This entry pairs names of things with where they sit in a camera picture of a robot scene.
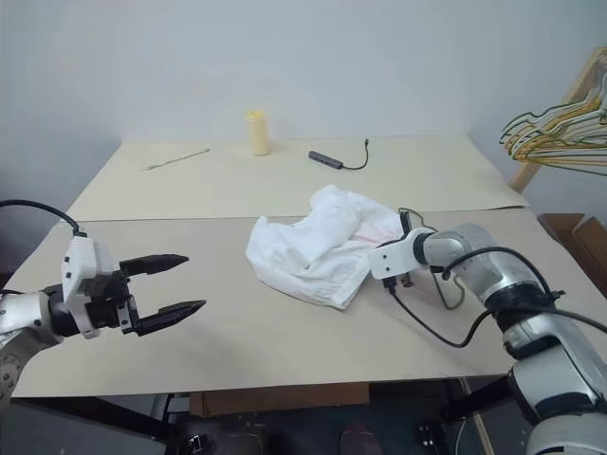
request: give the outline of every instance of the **black cable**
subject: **black cable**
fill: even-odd
[[[594,327],[597,330],[600,330],[603,334],[607,335],[607,325],[601,324],[600,322],[598,322],[594,319],[588,318],[586,316],[579,315],[578,313],[561,310],[559,308],[551,308],[551,307],[538,306],[538,305],[525,305],[525,306],[500,308],[499,310],[495,309],[495,310],[484,311],[474,320],[474,322],[472,323],[472,325],[469,328],[468,334],[464,338],[464,341],[462,341],[461,343],[455,343],[449,339],[446,339],[445,337],[438,334],[437,332],[435,332],[434,329],[432,329],[430,326],[428,326],[428,324],[426,324],[423,320],[421,320],[413,311],[411,311],[402,302],[401,299],[398,298],[394,289],[389,289],[389,292],[390,292],[390,295],[395,298],[396,302],[400,305],[400,307],[403,310],[405,310],[409,314],[409,316],[411,316],[415,320],[415,322],[417,322],[419,325],[421,325],[424,329],[426,329],[432,335],[434,335],[435,337],[440,339],[442,342],[450,345],[453,348],[464,348],[464,347],[468,346],[468,344],[472,341],[472,338],[476,334],[476,331],[478,330],[479,325],[481,325],[481,322],[483,322],[487,318],[487,316],[489,316],[491,314],[495,314],[495,313],[514,313],[514,312],[516,312],[516,313],[527,313],[528,312],[528,313],[538,313],[538,314],[550,313],[553,315],[563,316],[565,318],[571,318],[571,319],[577,320],[579,322],[583,322],[585,324],[588,324],[588,325]]]
[[[171,404],[171,400],[173,400],[173,398],[175,398],[174,393],[167,394],[167,401],[165,401],[164,409],[162,410],[162,423],[163,424],[169,423],[169,405]]]
[[[468,346],[469,343],[472,341],[472,338],[474,337],[474,334],[476,333],[476,330],[478,329],[478,326],[481,325],[481,322],[483,322],[488,316],[491,315],[491,311],[489,311],[489,310],[486,310],[483,313],[481,313],[478,316],[478,318],[476,318],[474,320],[474,322],[472,323],[472,325],[470,326],[470,328],[468,330],[468,334],[466,335],[466,337],[464,338],[464,340],[461,343],[455,343],[455,342],[453,342],[453,341],[451,341],[449,339],[446,339],[445,337],[443,337],[442,335],[438,334],[437,332],[435,332],[434,329],[432,329],[429,325],[426,324],[426,322],[424,322],[423,320],[421,320],[413,311],[411,311],[402,302],[401,299],[398,298],[398,296],[396,295],[396,291],[394,289],[390,289],[389,292],[390,292],[390,295],[395,298],[396,302],[401,306],[401,308],[403,310],[405,310],[407,313],[409,313],[409,316],[411,316],[415,320],[415,322],[417,322],[419,325],[421,325],[424,329],[426,329],[432,335],[434,335],[435,337],[437,337],[438,339],[440,339],[443,343],[449,344],[453,348],[464,348],[464,347]]]
[[[471,251],[470,253],[466,253],[466,254],[460,256],[459,258],[457,258],[455,261],[453,261],[452,263],[450,263],[443,269],[443,273],[441,275],[443,280],[448,280],[449,273],[451,272],[451,270],[454,267],[461,264],[463,261],[467,261],[468,259],[473,258],[474,256],[478,256],[479,254],[485,254],[485,253],[491,253],[491,252],[508,253],[508,254],[514,256],[515,258],[517,258],[519,261],[521,261],[523,264],[525,264],[529,268],[529,270],[531,270],[531,272],[533,272],[533,274],[538,279],[538,282],[540,282],[540,284],[542,285],[543,292],[546,294],[546,296],[552,295],[552,292],[550,291],[550,286],[548,286],[548,283],[547,283],[546,279],[543,277],[542,273],[540,273],[540,270],[538,270],[537,267],[535,265],[533,265],[531,263],[531,261],[529,261],[521,253],[519,253],[515,249],[506,248],[505,246],[488,246],[486,248],[475,249],[474,251]]]
[[[8,207],[8,206],[25,206],[25,207],[34,207],[35,209],[40,209],[44,211],[48,211],[54,215],[65,220],[72,229],[74,229],[74,235],[82,235],[83,232],[80,231],[80,226],[71,216],[63,213],[59,209],[55,209],[54,207],[48,206],[47,204],[42,204],[40,202],[28,201],[27,199],[7,199],[5,201],[0,201],[0,208]]]
[[[362,166],[358,166],[357,168],[348,168],[347,166],[342,166],[341,168],[347,169],[348,171],[360,171],[369,162],[369,139],[368,138],[364,139],[364,151],[367,154],[367,156],[364,158],[364,164]]]

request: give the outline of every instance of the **white wall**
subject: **white wall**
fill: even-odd
[[[510,177],[502,126],[561,99],[607,44],[606,14],[603,0],[4,0],[0,194],[66,208],[120,137],[244,137],[250,107],[276,137],[467,132]],[[605,220],[606,190],[546,169],[526,195]],[[50,221],[7,217],[13,266]]]

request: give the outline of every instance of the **table leg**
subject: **table leg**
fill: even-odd
[[[177,433],[175,425],[163,423],[94,396],[13,398],[12,402],[57,412],[67,417],[81,418],[165,444],[171,435]]]

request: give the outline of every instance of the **crumpled fabric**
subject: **crumpled fabric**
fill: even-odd
[[[400,238],[397,213],[361,194],[329,185],[293,225],[260,217],[247,258],[257,278],[300,300],[345,309],[369,273],[367,249]]]

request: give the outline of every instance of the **cardboard box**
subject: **cardboard box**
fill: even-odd
[[[582,213],[546,213],[538,219],[607,298],[607,229],[594,217],[581,223],[583,217]]]
[[[368,403],[369,384],[366,382],[197,391],[190,393],[190,414],[211,417],[241,412],[298,410]]]

